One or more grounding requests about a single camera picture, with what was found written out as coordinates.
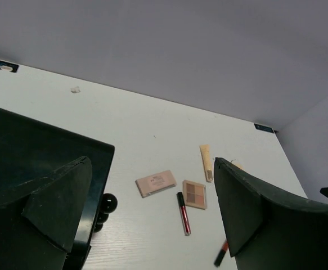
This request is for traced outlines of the small beige concealer tube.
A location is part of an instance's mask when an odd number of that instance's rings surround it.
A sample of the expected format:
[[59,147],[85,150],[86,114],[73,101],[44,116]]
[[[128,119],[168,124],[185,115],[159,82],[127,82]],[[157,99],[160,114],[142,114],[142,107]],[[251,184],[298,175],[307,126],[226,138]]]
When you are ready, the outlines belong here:
[[206,181],[209,183],[213,182],[213,166],[212,160],[210,157],[210,146],[209,145],[200,145],[200,153],[203,161],[204,173]]

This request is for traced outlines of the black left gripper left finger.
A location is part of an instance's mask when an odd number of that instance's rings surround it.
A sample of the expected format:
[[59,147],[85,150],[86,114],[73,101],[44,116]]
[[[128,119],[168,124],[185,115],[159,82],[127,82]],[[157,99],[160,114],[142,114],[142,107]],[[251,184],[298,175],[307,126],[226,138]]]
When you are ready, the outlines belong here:
[[62,269],[91,179],[84,156],[0,192],[0,269]]

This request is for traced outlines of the pink rectangular compact case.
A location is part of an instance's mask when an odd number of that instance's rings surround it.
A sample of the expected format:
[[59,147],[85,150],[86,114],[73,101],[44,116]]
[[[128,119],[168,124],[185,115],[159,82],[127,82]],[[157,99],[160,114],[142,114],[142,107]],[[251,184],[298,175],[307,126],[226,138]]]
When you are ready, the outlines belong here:
[[135,183],[142,198],[146,198],[177,185],[177,182],[170,170],[137,179],[135,180]]

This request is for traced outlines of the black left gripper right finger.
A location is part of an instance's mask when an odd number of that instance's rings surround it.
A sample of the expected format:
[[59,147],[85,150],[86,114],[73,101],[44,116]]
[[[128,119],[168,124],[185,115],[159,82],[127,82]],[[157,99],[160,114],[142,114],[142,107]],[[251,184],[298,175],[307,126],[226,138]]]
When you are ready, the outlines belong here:
[[214,184],[238,269],[328,269],[328,204],[278,188],[228,160]]

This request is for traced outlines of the four-shade eyeshadow palette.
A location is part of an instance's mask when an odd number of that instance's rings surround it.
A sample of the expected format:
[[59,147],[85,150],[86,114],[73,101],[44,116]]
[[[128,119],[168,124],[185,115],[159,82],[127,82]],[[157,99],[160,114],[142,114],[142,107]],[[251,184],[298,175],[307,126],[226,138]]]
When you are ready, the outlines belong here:
[[183,198],[186,206],[206,210],[206,186],[204,184],[184,180],[182,182]]

